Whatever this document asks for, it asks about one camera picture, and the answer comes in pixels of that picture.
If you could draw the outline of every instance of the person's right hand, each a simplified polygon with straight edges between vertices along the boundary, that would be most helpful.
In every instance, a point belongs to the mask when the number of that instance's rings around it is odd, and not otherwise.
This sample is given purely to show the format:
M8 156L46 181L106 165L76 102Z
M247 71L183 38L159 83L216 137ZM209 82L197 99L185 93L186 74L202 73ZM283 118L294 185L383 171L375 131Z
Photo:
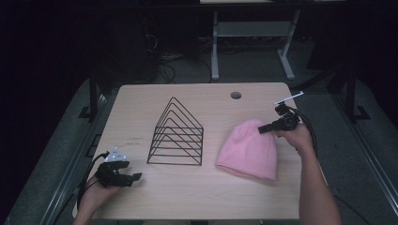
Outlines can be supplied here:
M287 142L298 150L298 154L303 156L305 153L313 152L313 139L310 131L303 124L298 124L295 130L272 130L273 135L286 138Z

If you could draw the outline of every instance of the grommet hole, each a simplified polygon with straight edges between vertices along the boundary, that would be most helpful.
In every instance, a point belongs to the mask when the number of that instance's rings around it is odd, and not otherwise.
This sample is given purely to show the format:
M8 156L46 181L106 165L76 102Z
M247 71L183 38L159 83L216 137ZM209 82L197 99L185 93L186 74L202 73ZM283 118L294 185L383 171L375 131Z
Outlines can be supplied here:
M233 92L233 93L231 93L231 98L240 99L240 98L242 98L242 94L240 94L239 92Z

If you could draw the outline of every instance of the handheld controller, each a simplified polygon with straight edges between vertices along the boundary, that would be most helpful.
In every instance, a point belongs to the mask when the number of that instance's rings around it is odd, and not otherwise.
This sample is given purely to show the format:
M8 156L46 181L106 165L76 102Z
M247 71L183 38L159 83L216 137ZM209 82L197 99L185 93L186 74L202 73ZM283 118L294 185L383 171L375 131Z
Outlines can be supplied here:
M263 134L272 130L294 130L299 124L299 115L296 112L291 112L290 108L284 104L284 101L275 107L275 111L281 116L278 120L271 124L264 125L258 128L258 131Z

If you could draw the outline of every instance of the person's left hand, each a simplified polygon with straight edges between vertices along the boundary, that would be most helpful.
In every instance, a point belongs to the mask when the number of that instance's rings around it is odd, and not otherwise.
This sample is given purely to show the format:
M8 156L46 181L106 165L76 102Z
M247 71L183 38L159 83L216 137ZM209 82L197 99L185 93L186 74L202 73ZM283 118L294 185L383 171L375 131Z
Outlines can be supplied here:
M88 224L95 212L121 189L121 187L103 187L95 175L87 181L85 188L73 224Z

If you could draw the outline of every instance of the dark background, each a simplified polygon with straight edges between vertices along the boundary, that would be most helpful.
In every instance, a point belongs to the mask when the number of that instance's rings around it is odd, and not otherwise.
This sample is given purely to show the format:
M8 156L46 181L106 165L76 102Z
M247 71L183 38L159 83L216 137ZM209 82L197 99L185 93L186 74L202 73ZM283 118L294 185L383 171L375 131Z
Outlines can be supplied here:
M159 38L164 50L177 48L189 54L196 54L198 37L211 37L211 11L98 13L87 6L99 7L100 2L88 1L84 6L46 0L0 3L0 223L18 198L75 91L90 73L100 74L98 83L104 93L124 83L150 83L156 76L153 68L157 55L145 50L150 42L145 38L147 32ZM393 1L369 1L338 10L304 8L295 34L295 39L318 40L309 62L311 68L330 68L342 60L352 63L354 72L371 87L395 125L397 9ZM276 14L272 10L268 16ZM249 20L250 15L266 15L263 12L231 12L226 18L233 20L238 15ZM101 82L100 77L108 76L109 71L120 75L114 82Z

